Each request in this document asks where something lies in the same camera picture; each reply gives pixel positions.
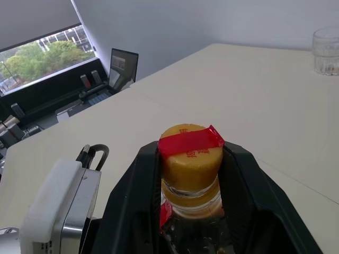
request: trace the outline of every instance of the computer screen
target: computer screen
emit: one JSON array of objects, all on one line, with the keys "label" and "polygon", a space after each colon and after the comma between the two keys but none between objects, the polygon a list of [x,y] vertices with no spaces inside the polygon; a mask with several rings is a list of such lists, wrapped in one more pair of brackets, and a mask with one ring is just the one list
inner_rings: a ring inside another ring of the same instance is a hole
[{"label": "computer screen", "polygon": [[112,49],[109,85],[121,89],[136,80],[139,54]]}]

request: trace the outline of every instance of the white device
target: white device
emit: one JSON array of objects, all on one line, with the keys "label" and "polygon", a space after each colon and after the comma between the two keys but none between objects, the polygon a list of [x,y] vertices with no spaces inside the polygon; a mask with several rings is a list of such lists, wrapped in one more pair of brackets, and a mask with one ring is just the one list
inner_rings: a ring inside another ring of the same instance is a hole
[{"label": "white device", "polygon": [[81,253],[100,177],[80,161],[57,162],[20,227],[21,254]]}]

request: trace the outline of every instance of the roller blind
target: roller blind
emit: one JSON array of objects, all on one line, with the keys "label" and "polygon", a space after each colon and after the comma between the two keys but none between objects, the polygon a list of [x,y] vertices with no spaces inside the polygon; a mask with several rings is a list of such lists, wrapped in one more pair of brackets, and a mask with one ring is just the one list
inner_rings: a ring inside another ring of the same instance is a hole
[{"label": "roller blind", "polygon": [[78,23],[70,0],[0,0],[0,51]]}]

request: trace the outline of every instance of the table surface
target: table surface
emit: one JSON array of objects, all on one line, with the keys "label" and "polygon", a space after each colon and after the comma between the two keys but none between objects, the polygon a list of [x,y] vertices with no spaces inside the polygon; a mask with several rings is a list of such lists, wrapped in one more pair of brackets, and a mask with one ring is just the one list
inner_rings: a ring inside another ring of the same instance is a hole
[{"label": "table surface", "polygon": [[213,44],[131,87],[339,203],[339,77],[311,52]]},{"label": "table surface", "polygon": [[[310,77],[302,77],[308,61],[308,52],[215,44],[10,147],[0,184],[0,228],[20,226],[54,163],[75,159],[87,143],[110,148],[94,211],[101,217],[139,148],[172,125],[192,122],[213,124],[227,141],[251,151],[287,193],[323,252],[337,253],[339,205],[330,200],[338,199],[330,195],[338,190],[331,179],[337,173],[332,172],[334,152],[328,154],[337,140],[337,118],[330,114],[336,79],[315,75],[311,66]],[[300,105],[291,106],[297,98]],[[314,163],[322,166],[323,176],[312,171]]]}]

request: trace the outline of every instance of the black cable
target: black cable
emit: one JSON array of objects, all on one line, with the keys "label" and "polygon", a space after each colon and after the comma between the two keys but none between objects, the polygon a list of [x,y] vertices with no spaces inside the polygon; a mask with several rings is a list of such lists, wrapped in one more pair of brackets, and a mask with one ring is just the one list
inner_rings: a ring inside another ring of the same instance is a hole
[{"label": "black cable", "polygon": [[95,169],[96,171],[100,171],[108,157],[108,154],[110,153],[110,149],[104,144],[96,144],[91,146],[91,149],[93,149],[95,152],[103,151],[103,155]]},{"label": "black cable", "polygon": [[83,147],[79,153],[76,161],[80,161],[83,168],[90,168],[92,160],[95,156],[95,151],[91,149],[90,145],[87,144]]}]

